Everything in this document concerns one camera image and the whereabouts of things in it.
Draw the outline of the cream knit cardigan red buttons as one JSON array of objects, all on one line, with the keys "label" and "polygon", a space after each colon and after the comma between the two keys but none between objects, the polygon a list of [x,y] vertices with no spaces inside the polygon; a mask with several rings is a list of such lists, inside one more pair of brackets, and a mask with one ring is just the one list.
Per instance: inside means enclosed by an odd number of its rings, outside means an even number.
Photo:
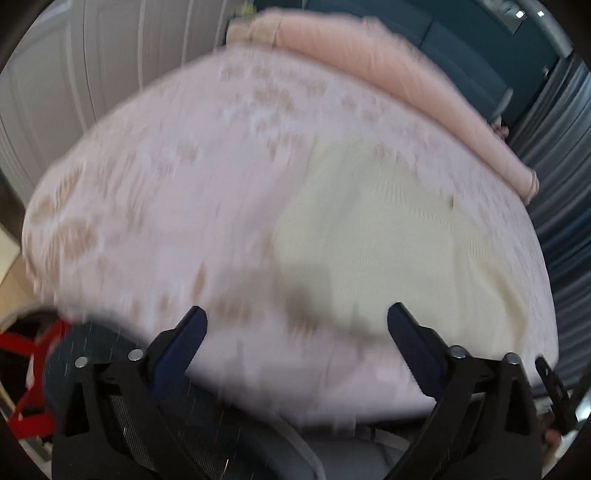
[{"label": "cream knit cardigan red buttons", "polygon": [[476,355],[524,346],[527,308],[484,233],[375,145],[315,145],[274,228],[273,260],[294,321],[378,336],[402,303]]}]

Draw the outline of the dark dotted trouser leg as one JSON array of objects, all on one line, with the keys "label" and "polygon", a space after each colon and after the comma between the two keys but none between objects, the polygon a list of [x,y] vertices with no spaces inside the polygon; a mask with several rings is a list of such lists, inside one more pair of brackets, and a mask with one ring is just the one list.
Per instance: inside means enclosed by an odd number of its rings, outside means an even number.
[{"label": "dark dotted trouser leg", "polygon": [[310,445],[266,425],[186,376],[152,396],[142,344],[96,323],[73,327],[49,354],[43,396],[56,416],[56,479],[322,479]]}]

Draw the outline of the pink floral bed blanket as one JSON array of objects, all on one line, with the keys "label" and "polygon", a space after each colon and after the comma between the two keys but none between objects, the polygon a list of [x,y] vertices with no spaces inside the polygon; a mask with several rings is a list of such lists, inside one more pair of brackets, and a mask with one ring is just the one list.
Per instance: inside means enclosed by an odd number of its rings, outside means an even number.
[{"label": "pink floral bed blanket", "polygon": [[24,259],[39,296],[71,321],[99,315],[144,341],[191,306],[208,333],[190,374],[295,424],[430,409],[388,330],[294,321],[273,232],[320,142],[366,142],[452,200],[498,252],[528,311],[514,352],[531,382],[558,360],[550,282],[520,196],[427,115],[307,58],[230,47],[151,85],[101,119],[44,175]]}]

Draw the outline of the grey pleated curtain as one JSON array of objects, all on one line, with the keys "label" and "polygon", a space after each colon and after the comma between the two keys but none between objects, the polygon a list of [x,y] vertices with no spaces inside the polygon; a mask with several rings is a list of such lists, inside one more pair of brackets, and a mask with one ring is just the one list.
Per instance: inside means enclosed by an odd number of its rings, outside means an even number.
[{"label": "grey pleated curtain", "polygon": [[590,70],[580,55],[558,61],[509,145],[540,181],[528,212],[556,310],[555,371],[572,387],[590,366]]}]

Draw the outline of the white panelled wardrobe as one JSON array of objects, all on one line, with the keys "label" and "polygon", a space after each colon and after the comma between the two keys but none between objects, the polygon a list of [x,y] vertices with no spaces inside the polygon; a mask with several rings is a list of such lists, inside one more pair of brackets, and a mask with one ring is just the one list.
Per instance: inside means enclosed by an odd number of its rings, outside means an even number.
[{"label": "white panelled wardrobe", "polygon": [[27,203],[118,103],[211,52],[235,1],[54,1],[1,73],[1,172]]}]

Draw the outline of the blue upholstered headboard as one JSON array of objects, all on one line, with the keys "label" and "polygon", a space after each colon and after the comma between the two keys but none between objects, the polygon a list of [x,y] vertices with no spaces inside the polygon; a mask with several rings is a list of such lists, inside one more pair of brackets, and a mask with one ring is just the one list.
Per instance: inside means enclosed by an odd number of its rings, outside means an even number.
[{"label": "blue upholstered headboard", "polygon": [[406,38],[443,70],[487,119],[503,100],[509,127],[525,115],[559,56],[533,21],[512,34],[475,1],[256,1],[266,8],[297,8],[376,18]]}]

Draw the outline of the rolled pink duvet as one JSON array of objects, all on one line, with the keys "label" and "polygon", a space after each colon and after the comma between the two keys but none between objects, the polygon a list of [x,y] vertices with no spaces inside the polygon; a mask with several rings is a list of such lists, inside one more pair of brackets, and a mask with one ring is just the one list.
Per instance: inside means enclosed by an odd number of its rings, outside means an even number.
[{"label": "rolled pink duvet", "polygon": [[522,163],[449,77],[376,18],[270,9],[229,22],[226,44],[256,44],[325,63],[430,117],[496,171],[529,203],[536,172]]}]

